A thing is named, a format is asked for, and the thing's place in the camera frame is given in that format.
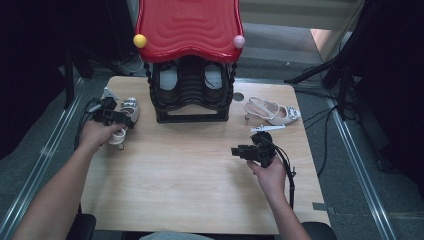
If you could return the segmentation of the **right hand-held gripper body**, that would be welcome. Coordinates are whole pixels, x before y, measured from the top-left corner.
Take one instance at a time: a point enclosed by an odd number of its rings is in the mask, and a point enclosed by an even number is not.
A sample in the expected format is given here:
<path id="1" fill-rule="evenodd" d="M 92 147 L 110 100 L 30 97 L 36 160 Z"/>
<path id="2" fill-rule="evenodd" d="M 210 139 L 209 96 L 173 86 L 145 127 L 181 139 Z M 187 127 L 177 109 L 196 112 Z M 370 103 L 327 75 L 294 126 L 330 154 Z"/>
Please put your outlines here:
<path id="1" fill-rule="evenodd" d="M 250 136 L 253 143 L 253 155 L 247 158 L 247 161 L 258 162 L 262 168 L 271 165 L 272 159 L 278 157 L 286 166 L 286 158 L 283 156 L 282 149 L 273 143 L 268 128 L 261 126 L 254 130 L 254 134 Z"/>

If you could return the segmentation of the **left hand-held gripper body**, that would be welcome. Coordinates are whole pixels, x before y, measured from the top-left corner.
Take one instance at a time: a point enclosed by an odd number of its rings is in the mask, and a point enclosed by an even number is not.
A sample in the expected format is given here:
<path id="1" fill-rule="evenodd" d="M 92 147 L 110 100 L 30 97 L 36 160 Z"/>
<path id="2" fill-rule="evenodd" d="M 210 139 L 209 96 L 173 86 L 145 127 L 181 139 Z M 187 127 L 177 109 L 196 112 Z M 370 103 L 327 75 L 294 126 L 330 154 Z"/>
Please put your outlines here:
<path id="1" fill-rule="evenodd" d="M 108 87 L 103 89 L 102 98 L 99 99 L 95 106 L 88 110 L 94 121 L 100 122 L 106 126 L 113 123 L 114 110 L 117 106 L 119 97 L 113 93 Z"/>

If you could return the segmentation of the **white heeled sandal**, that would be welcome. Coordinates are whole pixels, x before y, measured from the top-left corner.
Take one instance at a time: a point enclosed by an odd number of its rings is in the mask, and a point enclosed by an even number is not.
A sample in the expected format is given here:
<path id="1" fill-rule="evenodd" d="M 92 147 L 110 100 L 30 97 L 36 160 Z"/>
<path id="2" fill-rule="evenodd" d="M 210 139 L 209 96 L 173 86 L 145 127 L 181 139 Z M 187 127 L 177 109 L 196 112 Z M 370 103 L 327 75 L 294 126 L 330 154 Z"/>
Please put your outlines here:
<path id="1" fill-rule="evenodd" d="M 258 97 L 250 97 L 244 105 L 244 110 L 246 115 L 264 119 L 273 126 L 291 124 L 301 118 L 300 111 L 293 106 L 283 106 Z"/>
<path id="2" fill-rule="evenodd" d="M 121 102 L 120 113 L 130 118 L 132 123 L 136 123 L 139 117 L 139 104 L 136 98 L 130 97 Z M 114 132 L 108 140 L 110 145 L 116 145 L 119 150 L 124 149 L 124 140 L 129 127 L 124 126 L 120 130 Z"/>

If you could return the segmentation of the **black leather shoe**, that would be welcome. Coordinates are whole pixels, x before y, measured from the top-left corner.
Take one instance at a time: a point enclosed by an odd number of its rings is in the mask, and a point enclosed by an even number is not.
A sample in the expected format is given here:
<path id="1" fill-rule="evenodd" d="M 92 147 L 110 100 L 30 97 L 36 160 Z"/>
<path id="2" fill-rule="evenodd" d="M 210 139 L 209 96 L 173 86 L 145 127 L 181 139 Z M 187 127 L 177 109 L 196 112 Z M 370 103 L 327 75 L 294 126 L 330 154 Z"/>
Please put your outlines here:
<path id="1" fill-rule="evenodd" d="M 212 62 L 207 63 L 203 68 L 203 96 L 204 99 L 213 104 L 222 101 L 224 93 L 224 82 L 219 65 Z"/>
<path id="2" fill-rule="evenodd" d="M 166 62 L 159 66 L 159 95 L 166 102 L 174 102 L 177 95 L 178 67 L 175 62 Z"/>

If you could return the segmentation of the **red and black shoe rack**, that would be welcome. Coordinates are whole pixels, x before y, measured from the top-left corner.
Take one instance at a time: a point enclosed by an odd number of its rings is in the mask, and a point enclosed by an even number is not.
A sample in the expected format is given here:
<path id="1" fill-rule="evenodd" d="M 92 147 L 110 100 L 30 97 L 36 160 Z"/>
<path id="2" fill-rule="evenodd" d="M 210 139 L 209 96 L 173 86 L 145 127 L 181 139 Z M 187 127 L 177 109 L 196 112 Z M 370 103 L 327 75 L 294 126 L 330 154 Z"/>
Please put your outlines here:
<path id="1" fill-rule="evenodd" d="M 159 123 L 219 122 L 229 118 L 237 61 L 244 37 L 239 0 L 139 0 L 135 35 L 147 39 L 137 48 L 149 83 L 150 99 Z M 159 95 L 159 66 L 175 62 L 178 95 L 166 103 Z M 219 65 L 224 93 L 219 104 L 203 96 L 203 68 Z"/>

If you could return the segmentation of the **person's left hand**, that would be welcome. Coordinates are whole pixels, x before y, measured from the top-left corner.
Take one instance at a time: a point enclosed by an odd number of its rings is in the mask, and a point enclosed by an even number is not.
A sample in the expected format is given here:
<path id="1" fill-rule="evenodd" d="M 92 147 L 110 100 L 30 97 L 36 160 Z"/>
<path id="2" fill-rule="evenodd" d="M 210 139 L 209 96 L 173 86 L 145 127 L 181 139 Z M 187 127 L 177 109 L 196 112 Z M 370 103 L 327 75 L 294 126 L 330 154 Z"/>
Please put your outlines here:
<path id="1" fill-rule="evenodd" d="M 113 133 L 121 130 L 123 127 L 124 125 L 121 123 L 105 126 L 93 120 L 87 121 L 80 134 L 78 148 L 94 153 L 102 144 L 108 141 Z"/>

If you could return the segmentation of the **person's right hand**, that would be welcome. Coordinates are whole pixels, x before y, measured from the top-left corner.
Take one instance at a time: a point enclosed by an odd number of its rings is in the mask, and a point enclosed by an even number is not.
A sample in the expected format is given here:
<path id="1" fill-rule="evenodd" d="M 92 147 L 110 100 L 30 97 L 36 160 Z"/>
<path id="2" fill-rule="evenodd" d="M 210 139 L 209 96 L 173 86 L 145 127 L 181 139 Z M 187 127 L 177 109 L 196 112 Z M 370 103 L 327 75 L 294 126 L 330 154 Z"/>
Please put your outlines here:
<path id="1" fill-rule="evenodd" d="M 286 171 L 278 157 L 273 157 L 271 164 L 266 168 L 252 160 L 247 161 L 247 166 L 257 177 L 260 188 L 268 201 L 285 200 Z"/>

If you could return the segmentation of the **black metal stand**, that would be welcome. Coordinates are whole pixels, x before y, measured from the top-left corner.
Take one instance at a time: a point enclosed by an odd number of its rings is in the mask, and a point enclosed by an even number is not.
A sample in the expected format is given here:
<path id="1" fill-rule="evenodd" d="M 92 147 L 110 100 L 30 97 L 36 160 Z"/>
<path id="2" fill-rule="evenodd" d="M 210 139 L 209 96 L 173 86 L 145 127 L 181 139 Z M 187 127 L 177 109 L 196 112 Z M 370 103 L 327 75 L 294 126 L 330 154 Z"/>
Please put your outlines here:
<path id="1" fill-rule="evenodd" d="M 126 73 L 110 61 L 83 46 L 68 47 L 65 51 L 64 59 L 64 80 L 66 100 L 64 108 L 68 109 L 75 99 L 74 70 L 77 70 L 82 78 L 91 79 L 94 75 L 94 68 L 90 61 L 93 60 L 103 67 L 111 70 L 118 76 L 126 76 Z"/>
<path id="2" fill-rule="evenodd" d="M 348 106 L 348 101 L 346 100 L 348 86 L 353 79 L 352 67 L 348 63 L 348 57 L 349 54 L 346 51 L 342 50 L 339 54 L 337 54 L 330 60 L 322 63 L 319 66 L 313 67 L 311 70 L 305 71 L 303 74 L 295 78 L 285 80 L 285 83 L 298 84 L 308 79 L 309 77 L 315 76 L 323 71 L 326 71 L 326 74 L 321 84 L 326 90 L 332 89 L 336 86 L 336 84 L 339 84 L 338 96 L 336 98 L 336 109 L 339 116 L 343 120 L 345 120 L 347 118 L 347 115 L 345 114 L 345 109 Z"/>

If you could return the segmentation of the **grey tape strip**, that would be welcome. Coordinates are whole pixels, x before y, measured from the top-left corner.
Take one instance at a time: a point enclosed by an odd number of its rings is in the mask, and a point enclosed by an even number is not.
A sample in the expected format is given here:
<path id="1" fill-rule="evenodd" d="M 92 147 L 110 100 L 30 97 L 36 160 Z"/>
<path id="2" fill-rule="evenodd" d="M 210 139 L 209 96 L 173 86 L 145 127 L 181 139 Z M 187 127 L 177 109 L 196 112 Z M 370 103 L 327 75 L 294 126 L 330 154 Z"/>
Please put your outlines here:
<path id="1" fill-rule="evenodd" d="M 312 207 L 313 207 L 314 210 L 325 211 L 328 214 L 334 214 L 335 213 L 335 209 L 333 207 L 328 206 L 325 203 L 313 202 Z"/>

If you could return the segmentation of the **dark curtain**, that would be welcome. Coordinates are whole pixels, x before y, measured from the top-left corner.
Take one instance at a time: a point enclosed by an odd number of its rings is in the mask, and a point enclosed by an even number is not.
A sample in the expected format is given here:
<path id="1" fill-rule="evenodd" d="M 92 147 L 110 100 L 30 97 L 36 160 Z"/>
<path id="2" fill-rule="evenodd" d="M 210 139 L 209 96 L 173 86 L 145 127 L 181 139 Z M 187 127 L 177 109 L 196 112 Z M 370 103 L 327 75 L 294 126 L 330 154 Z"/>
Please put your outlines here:
<path id="1" fill-rule="evenodd" d="M 417 186 L 424 200 L 424 0 L 365 0 L 355 87 L 380 158 Z"/>
<path id="2" fill-rule="evenodd" d="M 0 160 L 65 92 L 67 48 L 115 65 L 135 54 L 132 27 L 127 0 L 0 0 Z"/>

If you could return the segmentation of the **person's grey clothing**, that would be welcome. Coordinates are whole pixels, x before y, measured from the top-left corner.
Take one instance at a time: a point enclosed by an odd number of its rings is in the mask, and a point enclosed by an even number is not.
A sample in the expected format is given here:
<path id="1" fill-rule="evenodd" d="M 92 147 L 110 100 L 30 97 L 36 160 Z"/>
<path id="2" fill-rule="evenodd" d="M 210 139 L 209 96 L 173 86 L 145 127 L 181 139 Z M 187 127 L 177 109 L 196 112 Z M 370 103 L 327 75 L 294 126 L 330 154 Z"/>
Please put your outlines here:
<path id="1" fill-rule="evenodd" d="M 191 233 L 180 233 L 180 232 L 154 232 L 146 236 L 142 236 L 139 240 L 213 240 L 212 238 L 191 234 Z"/>

